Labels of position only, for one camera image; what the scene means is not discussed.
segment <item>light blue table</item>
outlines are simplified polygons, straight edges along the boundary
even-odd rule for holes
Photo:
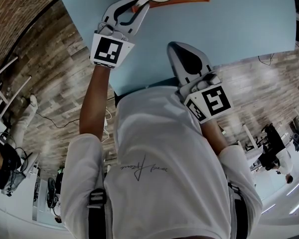
[[[62,1],[91,48],[104,12],[119,0]],[[211,0],[151,8],[136,35],[135,47],[111,72],[110,84],[121,95],[173,77],[166,54],[170,41],[193,45],[215,66],[294,50],[295,38],[294,0]]]

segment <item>shoe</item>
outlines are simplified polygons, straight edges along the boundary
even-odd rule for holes
[[[33,107],[35,107],[35,108],[38,109],[38,103],[37,103],[37,101],[36,101],[36,97],[35,97],[34,94],[31,94],[31,96],[30,96],[30,104],[31,104]]]
[[[261,132],[262,132],[262,133],[264,133],[264,132],[265,132],[265,129],[266,129],[267,127],[269,127],[269,125],[268,125],[268,124],[267,124],[267,125],[265,125],[265,126],[263,127],[263,129],[261,130]]]

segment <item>person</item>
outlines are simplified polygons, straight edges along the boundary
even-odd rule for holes
[[[109,75],[108,68],[95,67],[80,112],[80,135],[68,147],[61,213],[77,239],[89,237],[89,195],[103,181],[101,140]],[[228,180],[244,195],[248,219],[243,222],[249,235],[260,218],[262,202],[243,149],[228,146],[215,120],[200,125],[176,90],[147,88],[118,103],[114,124],[118,165],[104,180],[106,208],[112,210],[106,216],[107,226],[112,226],[107,235],[228,239],[232,220]]]
[[[20,158],[25,158],[22,150],[24,133],[32,121],[38,109],[35,95],[30,96],[30,104],[24,110],[22,116],[12,126],[6,138],[6,144],[0,143],[0,189],[3,189],[11,180],[11,171],[21,166]]]
[[[52,185],[51,185],[51,183],[48,183],[49,194],[51,195],[51,199],[53,201],[55,201],[55,203],[49,202],[48,205],[49,204],[52,205],[52,207],[50,208],[50,212],[51,212],[51,214],[53,214],[55,216],[54,219],[58,223],[62,223],[62,219],[61,219],[61,200],[60,200],[62,178],[63,178],[63,169],[60,169],[58,171],[57,176],[56,176],[55,183],[54,183],[53,178],[49,178],[49,181],[53,181]]]
[[[279,174],[286,176],[286,182],[288,184],[292,183],[294,178],[290,173],[293,169],[293,162],[290,154],[272,124],[267,125],[264,130],[267,133],[271,149],[268,150],[264,146],[265,153],[263,153],[258,160],[266,170],[275,169]]]

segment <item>black strap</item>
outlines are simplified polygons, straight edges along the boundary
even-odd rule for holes
[[[235,199],[235,209],[237,217],[237,234],[236,239],[246,239],[248,236],[248,214],[244,198]]]
[[[89,239],[106,239],[105,205],[106,192],[96,189],[90,194],[89,208]]]
[[[104,206],[89,210],[89,239],[106,239]]]

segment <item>white t-shirt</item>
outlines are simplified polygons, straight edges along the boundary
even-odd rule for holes
[[[231,231],[226,172],[244,194],[249,232],[262,203],[239,146],[219,159],[174,87],[155,87],[124,97],[114,139],[118,165],[104,181],[113,210],[115,239],[228,239]],[[102,147],[91,134],[69,145],[62,181],[62,220],[77,239],[88,238],[89,194],[102,171]]]
[[[287,149],[283,149],[279,151],[276,155],[277,159],[279,159],[280,167],[278,169],[282,174],[289,174],[293,169],[293,162],[287,152]]]

